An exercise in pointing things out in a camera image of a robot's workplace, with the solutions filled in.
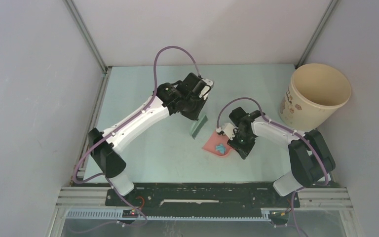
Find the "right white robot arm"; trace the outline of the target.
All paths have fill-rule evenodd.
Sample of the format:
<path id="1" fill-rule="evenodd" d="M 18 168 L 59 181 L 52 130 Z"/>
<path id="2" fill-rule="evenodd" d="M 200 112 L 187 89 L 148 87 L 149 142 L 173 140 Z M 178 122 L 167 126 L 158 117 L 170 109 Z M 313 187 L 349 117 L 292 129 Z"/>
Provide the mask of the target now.
<path id="1" fill-rule="evenodd" d="M 328 174 L 336 167 L 334 158 L 322 134 L 313 129 L 299 132 L 272 121 L 259 110 L 245 112 L 241 107 L 232 110 L 230 123 L 225 123 L 217 132 L 228 137 L 227 144 L 246 159 L 257 137 L 266 138 L 288 149 L 291 170 L 275 180 L 267 200 L 273 206 L 281 206 L 287 195 L 329 180 Z"/>

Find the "green plastic brush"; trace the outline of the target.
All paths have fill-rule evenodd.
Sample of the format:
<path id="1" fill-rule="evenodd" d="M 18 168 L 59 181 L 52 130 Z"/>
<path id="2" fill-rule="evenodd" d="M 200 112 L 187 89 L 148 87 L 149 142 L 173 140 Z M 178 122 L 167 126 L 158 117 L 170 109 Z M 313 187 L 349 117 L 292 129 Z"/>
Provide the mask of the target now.
<path id="1" fill-rule="evenodd" d="M 197 137 L 198 133 L 207 121 L 208 117 L 205 113 L 203 113 L 199 116 L 198 120 L 193 123 L 189 132 L 192 139 L 195 139 Z"/>

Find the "pink plastic dustpan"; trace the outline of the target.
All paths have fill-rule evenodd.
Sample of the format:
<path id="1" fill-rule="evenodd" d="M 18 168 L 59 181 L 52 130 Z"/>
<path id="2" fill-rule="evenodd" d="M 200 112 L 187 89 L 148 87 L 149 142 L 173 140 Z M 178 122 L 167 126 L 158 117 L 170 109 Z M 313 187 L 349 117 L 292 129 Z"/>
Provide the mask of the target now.
<path id="1" fill-rule="evenodd" d="M 219 135 L 213 132 L 202 149 L 218 157 L 228 156 L 234 149 L 227 143 L 229 138 L 226 135 Z"/>

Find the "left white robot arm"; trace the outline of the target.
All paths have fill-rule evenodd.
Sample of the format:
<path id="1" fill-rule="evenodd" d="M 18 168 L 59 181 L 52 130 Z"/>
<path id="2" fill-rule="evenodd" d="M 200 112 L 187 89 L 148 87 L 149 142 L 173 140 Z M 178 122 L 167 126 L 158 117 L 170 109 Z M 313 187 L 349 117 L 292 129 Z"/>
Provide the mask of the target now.
<path id="1" fill-rule="evenodd" d="M 160 84 L 141 107 L 122 121 L 88 133 L 89 154 L 118 191 L 117 199 L 123 205 L 132 205 L 136 199 L 134 184 L 125 171 L 126 162 L 120 156 L 124 148 L 152 125 L 176 113 L 202 124 L 199 115 L 213 86 L 212 80 L 189 73 L 184 80 Z"/>

